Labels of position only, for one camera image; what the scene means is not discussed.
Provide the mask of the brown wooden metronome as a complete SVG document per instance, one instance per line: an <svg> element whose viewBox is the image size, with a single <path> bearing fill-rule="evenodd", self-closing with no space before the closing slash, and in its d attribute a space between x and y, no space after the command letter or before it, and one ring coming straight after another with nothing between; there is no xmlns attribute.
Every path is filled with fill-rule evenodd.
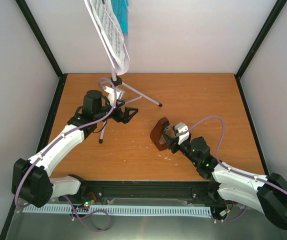
<svg viewBox="0 0 287 240"><path fill-rule="evenodd" d="M163 137L163 131L168 125L169 120L166 117L162 117L158 120L150 132L150 140L160 152L168 148L168 145Z"/></svg>

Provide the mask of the white tripod music stand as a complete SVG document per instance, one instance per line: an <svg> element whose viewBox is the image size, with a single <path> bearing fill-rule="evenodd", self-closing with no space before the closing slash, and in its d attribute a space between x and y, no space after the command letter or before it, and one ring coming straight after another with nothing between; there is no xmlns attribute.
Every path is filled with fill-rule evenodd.
<svg viewBox="0 0 287 240"><path fill-rule="evenodd" d="M117 74L116 72L116 68L114 65L115 61L111 60L110 61L110 71L111 71L111 78L110 81L111 83L109 83L108 85L104 85L105 83L108 83L109 81L107 79L103 79L99 81L99 85L100 87L106 92L108 93L108 100L111 104L115 103L123 103L123 97L125 95L125 91L123 89L121 89L119 86L124 86L126 87L128 90L133 91L134 93L136 93L138 95L137 98L134 98L132 100L126 101L125 104L134 102L136 100L139 100L141 98L144 98L148 101L150 101L153 104L156 104L157 106L159 106L160 108L163 106L161 102L158 102L154 99L152 99L151 97L147 96L146 94L140 92L139 90L131 87L130 85L126 84L121 77Z"/></svg>

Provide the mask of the teal folder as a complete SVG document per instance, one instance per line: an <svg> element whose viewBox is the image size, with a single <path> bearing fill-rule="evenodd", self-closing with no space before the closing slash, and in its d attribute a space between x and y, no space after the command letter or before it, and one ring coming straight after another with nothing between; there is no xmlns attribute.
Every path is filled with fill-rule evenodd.
<svg viewBox="0 0 287 240"><path fill-rule="evenodd" d="M111 0L112 10L118 20L121 31L128 34L128 0Z"/></svg>

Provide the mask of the clear plastic metronome cover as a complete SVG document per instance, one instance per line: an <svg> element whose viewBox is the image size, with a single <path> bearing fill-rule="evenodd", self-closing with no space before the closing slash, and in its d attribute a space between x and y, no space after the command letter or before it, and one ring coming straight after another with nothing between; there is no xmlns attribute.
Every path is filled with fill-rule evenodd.
<svg viewBox="0 0 287 240"><path fill-rule="evenodd" d="M162 133L166 133L172 137L176 137L176 133L175 133L175 129L174 129L174 126L172 124L170 124L168 121L165 122L163 125L162 125Z"/></svg>

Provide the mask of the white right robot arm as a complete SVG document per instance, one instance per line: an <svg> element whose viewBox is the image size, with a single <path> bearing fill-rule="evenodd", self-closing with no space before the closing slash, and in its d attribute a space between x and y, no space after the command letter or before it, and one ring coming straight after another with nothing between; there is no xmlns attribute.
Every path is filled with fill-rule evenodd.
<svg viewBox="0 0 287 240"><path fill-rule="evenodd" d="M217 160L202 136L191 139L163 133L160 139L173 153L180 151L186 156L203 179L215 182L221 199L255 209L276 227L287 230L287 181L280 174L250 173Z"/></svg>

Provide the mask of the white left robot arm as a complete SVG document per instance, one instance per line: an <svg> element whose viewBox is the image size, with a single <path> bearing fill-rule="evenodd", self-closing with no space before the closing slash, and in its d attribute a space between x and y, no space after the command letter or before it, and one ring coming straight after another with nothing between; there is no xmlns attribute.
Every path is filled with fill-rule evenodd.
<svg viewBox="0 0 287 240"><path fill-rule="evenodd" d="M116 100L115 91L107 87L104 96L99 90L89 90L60 134L46 147L29 159L18 159L13 166L11 191L15 204L19 199L27 205L43 207L50 199L70 195L76 201L83 201L88 195L87 183L82 177L70 174L66 177L52 178L56 166L77 145L94 133L99 122L113 119L127 124L138 113L134 107L122 106L123 100Z"/></svg>

